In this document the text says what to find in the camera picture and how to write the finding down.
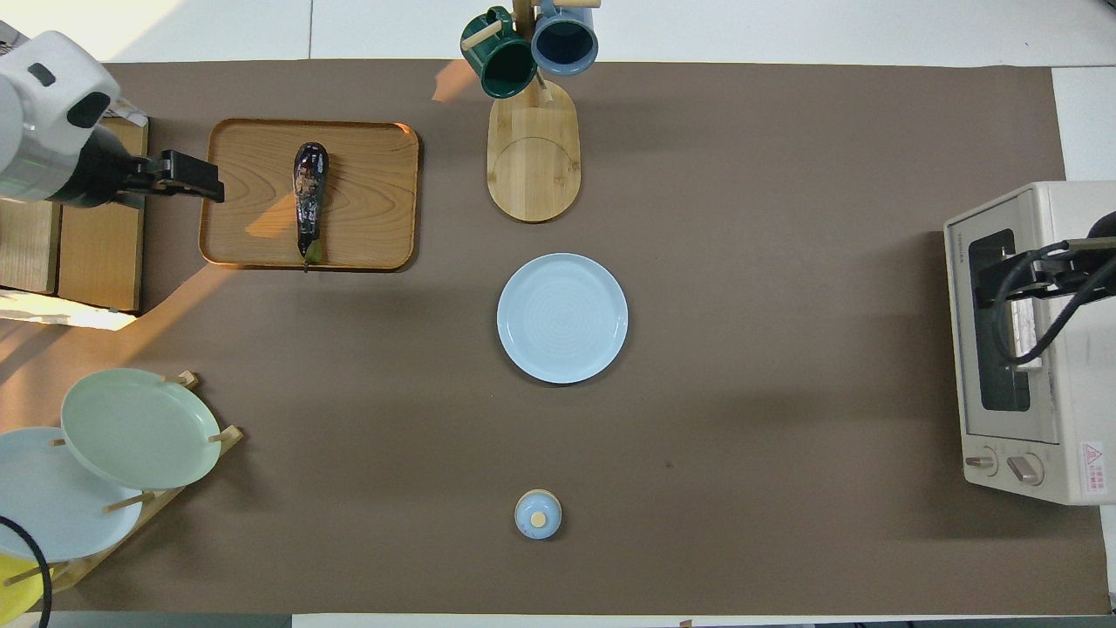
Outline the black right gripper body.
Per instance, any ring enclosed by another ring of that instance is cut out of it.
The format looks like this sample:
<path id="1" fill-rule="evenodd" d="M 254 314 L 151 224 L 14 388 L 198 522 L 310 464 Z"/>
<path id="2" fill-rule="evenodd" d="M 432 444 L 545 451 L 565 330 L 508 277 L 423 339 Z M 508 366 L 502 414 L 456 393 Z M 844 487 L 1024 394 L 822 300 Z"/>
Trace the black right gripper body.
<path id="1" fill-rule="evenodd" d="M 1056 289 L 1115 289 L 1115 212 L 1093 223 L 1088 234 L 1060 240 L 1043 253 L 1043 271 Z"/>

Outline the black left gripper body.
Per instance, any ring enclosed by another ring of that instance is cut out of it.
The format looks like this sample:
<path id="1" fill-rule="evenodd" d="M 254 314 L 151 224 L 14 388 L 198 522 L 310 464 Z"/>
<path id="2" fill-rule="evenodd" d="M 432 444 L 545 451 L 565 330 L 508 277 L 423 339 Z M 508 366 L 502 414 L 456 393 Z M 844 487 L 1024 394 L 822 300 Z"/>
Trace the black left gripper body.
<path id="1" fill-rule="evenodd" d="M 115 134 L 96 126 L 83 145 L 73 174 L 52 202 L 73 207 L 98 207 L 109 202 L 123 203 L 128 195 L 169 196 L 170 189 L 157 189 L 154 160 L 132 155 Z"/>

